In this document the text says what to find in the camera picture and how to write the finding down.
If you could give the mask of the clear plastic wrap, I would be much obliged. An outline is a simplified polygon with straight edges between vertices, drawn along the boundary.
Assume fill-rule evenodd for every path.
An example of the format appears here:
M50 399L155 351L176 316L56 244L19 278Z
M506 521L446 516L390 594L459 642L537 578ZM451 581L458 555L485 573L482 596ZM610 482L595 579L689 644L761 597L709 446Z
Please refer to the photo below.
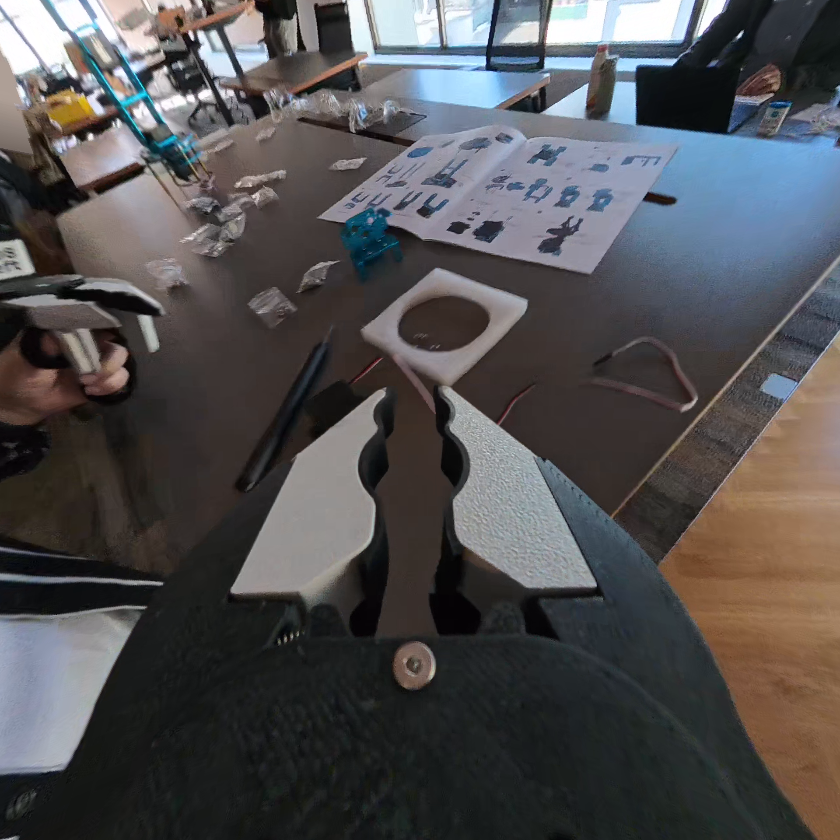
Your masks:
M261 96L274 124L301 117L320 117L346 122L351 133L393 121L405 111L396 100L366 101L355 96L340 99L328 89L296 95L285 87L274 87L264 91Z

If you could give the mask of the scattered small clear parts bags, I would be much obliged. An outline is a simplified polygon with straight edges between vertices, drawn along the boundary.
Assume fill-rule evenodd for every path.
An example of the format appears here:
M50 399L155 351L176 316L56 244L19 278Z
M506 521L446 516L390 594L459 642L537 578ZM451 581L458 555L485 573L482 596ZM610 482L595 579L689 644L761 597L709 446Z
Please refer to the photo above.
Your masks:
M354 172L367 160L366 156L352 159L339 159L329 166L331 172ZM189 234L183 244L190 245L199 256L217 258L226 253L244 234L247 210L251 207L262 208L279 200L273 184L285 180L287 171L283 169L254 175L244 175L234 185L233 197L226 205L221 205L210 195L202 195L187 201L184 209L197 211L205 217L214 217L216 222L208 222ZM156 259L146 263L148 273L165 289L182 287L187 284L181 265L173 259Z

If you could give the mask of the black office chair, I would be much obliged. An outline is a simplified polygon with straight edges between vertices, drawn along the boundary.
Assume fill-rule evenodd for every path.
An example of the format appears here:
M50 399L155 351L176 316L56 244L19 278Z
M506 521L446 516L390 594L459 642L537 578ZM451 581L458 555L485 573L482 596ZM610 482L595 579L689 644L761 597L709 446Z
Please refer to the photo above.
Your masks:
M318 32L318 48L323 54L353 52L350 10L346 1L315 3L313 12Z
M199 113L210 113L210 109L215 109L218 112L214 100L204 101L200 98L200 93L208 88L208 85L196 58L191 53L188 51L166 52L164 53L164 59L174 89L186 98L193 95L196 100L194 110L186 117L186 122L190 127L193 127Z

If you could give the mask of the person's left hand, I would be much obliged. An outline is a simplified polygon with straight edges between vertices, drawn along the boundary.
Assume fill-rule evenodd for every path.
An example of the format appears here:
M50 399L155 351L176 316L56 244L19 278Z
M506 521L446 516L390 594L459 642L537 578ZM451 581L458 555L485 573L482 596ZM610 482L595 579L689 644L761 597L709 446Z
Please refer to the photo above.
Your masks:
M93 397L122 394L130 383L130 352L110 333L98 336L101 368L79 375L74 369L43 369L30 364L15 339L1 353L1 421L36 426L88 403Z

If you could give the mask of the black mesh-back chair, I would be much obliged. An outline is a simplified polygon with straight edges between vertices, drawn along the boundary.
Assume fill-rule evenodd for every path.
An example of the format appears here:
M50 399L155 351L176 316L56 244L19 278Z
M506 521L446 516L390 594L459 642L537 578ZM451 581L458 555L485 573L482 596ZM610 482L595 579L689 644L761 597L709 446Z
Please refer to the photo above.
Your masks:
M552 1L495 1L490 17L486 70L543 70L552 5Z

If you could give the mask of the black servo with striped cable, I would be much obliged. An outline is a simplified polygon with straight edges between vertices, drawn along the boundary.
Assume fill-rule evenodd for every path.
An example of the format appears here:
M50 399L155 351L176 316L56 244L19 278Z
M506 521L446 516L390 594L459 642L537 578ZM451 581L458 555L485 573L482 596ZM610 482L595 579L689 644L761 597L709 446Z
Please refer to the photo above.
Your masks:
M434 395L432 391L426 388L415 370L404 358L397 354L391 355L389 359L410 382L427 407L435 413L436 405ZM369 395L359 392L357 385L384 360L385 357L382 355L375 357L373 361L368 363L362 371L349 381L336 381L309 398L304 406L304 413L309 420L309 437L311 441L327 433L339 421L351 414L352 411L368 399Z

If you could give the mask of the blue metal bracket assembly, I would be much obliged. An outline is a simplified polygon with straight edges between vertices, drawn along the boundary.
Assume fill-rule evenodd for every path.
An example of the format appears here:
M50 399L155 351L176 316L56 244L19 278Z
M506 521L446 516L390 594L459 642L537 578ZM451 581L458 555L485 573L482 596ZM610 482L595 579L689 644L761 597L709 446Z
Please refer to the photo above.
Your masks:
M361 278L366 277L369 266L386 254L391 254L396 262L403 260L400 242L390 233L391 215L381 207L366 208L344 223L341 240Z

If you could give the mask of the tall standing desk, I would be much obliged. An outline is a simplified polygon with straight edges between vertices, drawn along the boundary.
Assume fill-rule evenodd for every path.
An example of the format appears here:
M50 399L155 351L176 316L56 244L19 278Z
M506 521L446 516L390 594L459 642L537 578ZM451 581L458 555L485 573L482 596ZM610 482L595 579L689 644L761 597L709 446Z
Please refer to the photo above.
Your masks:
M236 84L233 88L234 96L238 102L243 101L248 96L245 70L241 66L226 34L226 27L237 21L243 14L252 11L253 4L251 2L239 2L233 5L227 5L219 10L216 10L214 2L202 1L200 4L204 9L204 16L188 20L185 18L184 13L175 13L173 17L173 28L175 33L183 39L187 51L193 57L196 67L205 83L205 87L212 94L213 104L217 113L226 126L232 128L235 125L234 116L227 105L227 100L219 90L215 77L201 58L198 35L206 32L215 32L218 35L222 42L224 53L234 70L234 78L236 79Z

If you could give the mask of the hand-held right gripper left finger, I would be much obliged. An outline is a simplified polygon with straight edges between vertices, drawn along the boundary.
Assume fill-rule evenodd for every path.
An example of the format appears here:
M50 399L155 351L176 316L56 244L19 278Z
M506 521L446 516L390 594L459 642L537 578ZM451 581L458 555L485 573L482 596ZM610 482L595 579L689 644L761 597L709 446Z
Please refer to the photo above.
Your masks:
M355 636L382 611L389 548L376 487L389 467L396 393L373 392L292 461L231 589L238 601L334 608Z

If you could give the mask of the person's striped black shirt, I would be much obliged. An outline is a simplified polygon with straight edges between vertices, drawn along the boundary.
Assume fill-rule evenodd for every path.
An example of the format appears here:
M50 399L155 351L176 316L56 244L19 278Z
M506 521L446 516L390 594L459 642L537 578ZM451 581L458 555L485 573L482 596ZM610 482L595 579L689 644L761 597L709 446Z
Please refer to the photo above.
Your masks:
M68 766L112 667L163 585L157 574L2 541L2 777Z

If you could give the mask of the yellow box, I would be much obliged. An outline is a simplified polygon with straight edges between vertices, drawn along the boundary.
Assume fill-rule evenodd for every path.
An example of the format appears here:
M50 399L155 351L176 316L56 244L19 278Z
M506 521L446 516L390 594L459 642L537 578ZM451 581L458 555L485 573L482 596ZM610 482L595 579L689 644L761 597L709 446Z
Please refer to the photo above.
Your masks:
M87 96L71 89L50 96L45 101L45 106L51 122L62 130L96 116Z

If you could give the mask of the open instruction booklet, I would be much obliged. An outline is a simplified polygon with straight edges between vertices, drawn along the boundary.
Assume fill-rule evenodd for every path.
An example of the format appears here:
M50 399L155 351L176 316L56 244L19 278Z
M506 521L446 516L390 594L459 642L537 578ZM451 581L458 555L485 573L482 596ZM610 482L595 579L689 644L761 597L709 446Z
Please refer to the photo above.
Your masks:
M385 212L425 241L590 275L678 148L527 139L501 125L428 135L320 219Z

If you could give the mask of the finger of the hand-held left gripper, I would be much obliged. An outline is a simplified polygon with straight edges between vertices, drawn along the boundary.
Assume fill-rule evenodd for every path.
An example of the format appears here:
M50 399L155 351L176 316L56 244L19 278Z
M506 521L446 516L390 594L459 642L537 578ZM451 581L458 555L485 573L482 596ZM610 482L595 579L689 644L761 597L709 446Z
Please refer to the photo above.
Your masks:
M119 330L121 321L97 304L57 296L27 296L16 299L27 324L42 330Z
M142 289L121 280L90 278L76 286L76 299L134 315L147 351L156 353L161 348L154 321L165 315L165 309Z

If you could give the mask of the black screwdriver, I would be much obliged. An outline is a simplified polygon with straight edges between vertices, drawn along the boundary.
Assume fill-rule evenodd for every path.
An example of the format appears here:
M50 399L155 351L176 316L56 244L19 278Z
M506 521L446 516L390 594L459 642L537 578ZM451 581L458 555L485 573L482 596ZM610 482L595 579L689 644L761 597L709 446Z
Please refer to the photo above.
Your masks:
M304 403L319 381L329 358L332 337L333 327L330 327L322 340L312 348L279 409L237 477L234 487L238 492L249 493L273 469L299 419Z

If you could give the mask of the white bottle with red cap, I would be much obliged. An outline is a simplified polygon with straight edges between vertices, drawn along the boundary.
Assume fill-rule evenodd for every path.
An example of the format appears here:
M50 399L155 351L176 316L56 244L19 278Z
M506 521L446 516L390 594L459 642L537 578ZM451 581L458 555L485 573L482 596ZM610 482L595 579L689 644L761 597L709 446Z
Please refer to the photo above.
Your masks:
M593 114L595 110L596 100L601 86L602 66L608 57L609 48L608 43L601 43L595 50L585 100L584 110L587 116Z

